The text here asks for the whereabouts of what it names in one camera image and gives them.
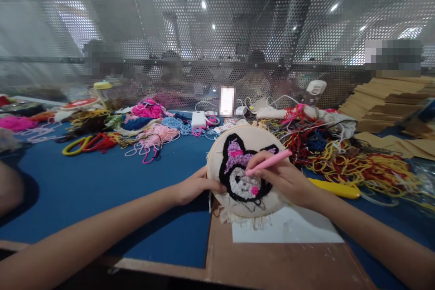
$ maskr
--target punch needle embroidery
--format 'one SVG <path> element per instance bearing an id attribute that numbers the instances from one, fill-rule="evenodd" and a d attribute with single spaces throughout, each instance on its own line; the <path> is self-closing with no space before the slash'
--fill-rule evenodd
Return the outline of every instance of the punch needle embroidery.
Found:
<path id="1" fill-rule="evenodd" d="M 276 145 L 270 145 L 261 150 L 267 150 L 272 154 L 279 151 Z M 246 166 L 256 153 L 254 150 L 246 150 L 237 134 L 228 136 L 223 148 L 219 179 L 234 200 L 261 205 L 261 199 L 270 192 L 272 185 L 259 177 L 245 175 Z"/>

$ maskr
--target phone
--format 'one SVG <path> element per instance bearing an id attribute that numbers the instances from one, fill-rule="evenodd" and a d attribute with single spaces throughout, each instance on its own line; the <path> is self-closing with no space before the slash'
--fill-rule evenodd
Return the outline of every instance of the phone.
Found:
<path id="1" fill-rule="evenodd" d="M 220 88 L 219 115 L 222 117 L 234 116 L 234 100 L 236 89 L 234 86 L 224 86 Z"/>

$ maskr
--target blue table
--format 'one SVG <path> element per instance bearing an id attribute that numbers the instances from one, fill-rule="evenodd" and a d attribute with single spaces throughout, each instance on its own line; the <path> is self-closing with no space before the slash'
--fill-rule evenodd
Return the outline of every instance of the blue table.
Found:
<path id="1" fill-rule="evenodd" d="M 61 127 L 57 134 L 64 132 Z M 23 176 L 25 203 L 0 220 L 0 239 L 35 243 L 78 221 L 176 184 L 206 164 L 213 142 L 184 136 L 163 147 L 148 165 L 125 157 L 119 146 L 106 154 L 61 154 L 69 143 L 53 140 L 2 160 Z M 210 226 L 208 196 L 173 209 L 108 251 L 112 256 L 204 268 Z"/>

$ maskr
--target frayed fabric edge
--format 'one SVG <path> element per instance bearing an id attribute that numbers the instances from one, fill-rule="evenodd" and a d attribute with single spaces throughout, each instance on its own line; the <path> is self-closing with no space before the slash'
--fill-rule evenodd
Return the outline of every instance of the frayed fabric edge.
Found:
<path id="1" fill-rule="evenodd" d="M 269 215 L 262 217 L 240 217 L 231 213 L 223 206 L 219 206 L 219 217 L 222 224 L 235 223 L 239 225 L 249 225 L 251 230 L 265 230 L 272 225 Z"/>

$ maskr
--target perforated metal sheet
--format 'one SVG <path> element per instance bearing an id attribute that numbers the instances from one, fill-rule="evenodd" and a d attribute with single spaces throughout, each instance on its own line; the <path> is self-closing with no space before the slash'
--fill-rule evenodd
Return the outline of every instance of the perforated metal sheet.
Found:
<path id="1" fill-rule="evenodd" d="M 125 104 L 184 110 L 220 85 L 299 100 L 313 79 L 328 83 L 319 106 L 337 106 L 370 78 L 365 40 L 435 26 L 435 0 L 0 0 L 0 12 L 0 92 L 75 100 L 105 78 Z"/>

